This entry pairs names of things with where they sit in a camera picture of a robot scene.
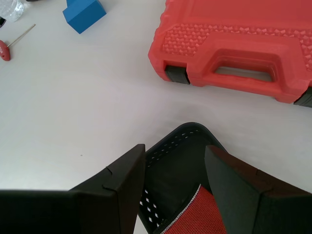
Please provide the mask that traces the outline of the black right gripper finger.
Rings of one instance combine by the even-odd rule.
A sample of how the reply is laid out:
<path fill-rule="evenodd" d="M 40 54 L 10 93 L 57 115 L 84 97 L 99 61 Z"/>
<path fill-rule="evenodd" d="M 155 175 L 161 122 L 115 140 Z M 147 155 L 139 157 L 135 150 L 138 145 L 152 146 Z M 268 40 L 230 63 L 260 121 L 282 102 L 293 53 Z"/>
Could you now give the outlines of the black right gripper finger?
<path fill-rule="evenodd" d="M 2 190 L 3 234 L 131 234 L 145 176 L 139 144 L 68 191 Z"/>
<path fill-rule="evenodd" d="M 208 146 L 210 188 L 229 234 L 310 234 L 312 194 Z"/>

